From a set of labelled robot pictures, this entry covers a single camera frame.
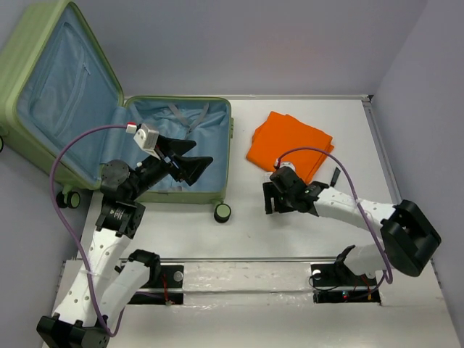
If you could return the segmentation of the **orange cloth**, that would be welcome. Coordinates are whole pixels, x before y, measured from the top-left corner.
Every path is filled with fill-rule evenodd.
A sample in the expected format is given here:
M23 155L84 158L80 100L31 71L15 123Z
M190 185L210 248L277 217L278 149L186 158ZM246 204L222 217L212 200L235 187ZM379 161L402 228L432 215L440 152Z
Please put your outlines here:
M246 159L259 168L272 172L276 160L284 152L310 146L330 153L334 149L332 140L332 136L291 115L272 111L267 120L255 130ZM309 183L325 159L326 155L320 152L304 150L287 154L283 161L290 162L297 175L305 183Z

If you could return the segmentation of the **green hard-shell suitcase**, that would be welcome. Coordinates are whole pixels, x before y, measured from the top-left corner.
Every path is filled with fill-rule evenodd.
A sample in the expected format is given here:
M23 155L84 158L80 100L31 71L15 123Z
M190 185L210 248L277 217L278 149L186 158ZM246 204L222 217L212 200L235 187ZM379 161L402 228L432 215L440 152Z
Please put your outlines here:
M96 190L103 165L139 165L146 154L119 125L152 126L162 136L194 141L191 157L212 163L192 185L164 178L142 202L212 204L225 223L233 118L228 100L212 96L126 97L82 12L72 1L27 6L1 50L1 145L44 172L62 161L53 195L61 208L80 204L80 189Z

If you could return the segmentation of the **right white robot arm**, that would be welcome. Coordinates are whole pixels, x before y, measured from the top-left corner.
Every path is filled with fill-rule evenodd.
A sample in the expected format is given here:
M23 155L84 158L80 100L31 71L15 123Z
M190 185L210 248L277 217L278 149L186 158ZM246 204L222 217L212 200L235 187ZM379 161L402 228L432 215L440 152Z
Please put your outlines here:
M347 246L323 274L337 285L393 269L418 277L442 242L419 206L406 199L399 204L384 204L354 198L326 183L305 183L290 167L271 173L262 189L268 215L308 213L370 233L372 244Z

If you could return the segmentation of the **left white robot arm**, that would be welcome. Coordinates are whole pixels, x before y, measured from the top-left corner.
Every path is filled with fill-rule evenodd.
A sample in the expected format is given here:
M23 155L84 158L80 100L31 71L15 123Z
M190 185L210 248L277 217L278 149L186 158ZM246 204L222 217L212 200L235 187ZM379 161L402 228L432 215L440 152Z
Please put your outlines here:
M137 249L122 270L116 269L117 262L146 209L137 198L167 175L191 186L212 163L212 157L186 156L195 146L195 141L159 136L137 168L121 159L104 164L101 210L90 247L81 252L83 265L54 313L37 325L48 347L106 347L133 295L159 281L158 254Z

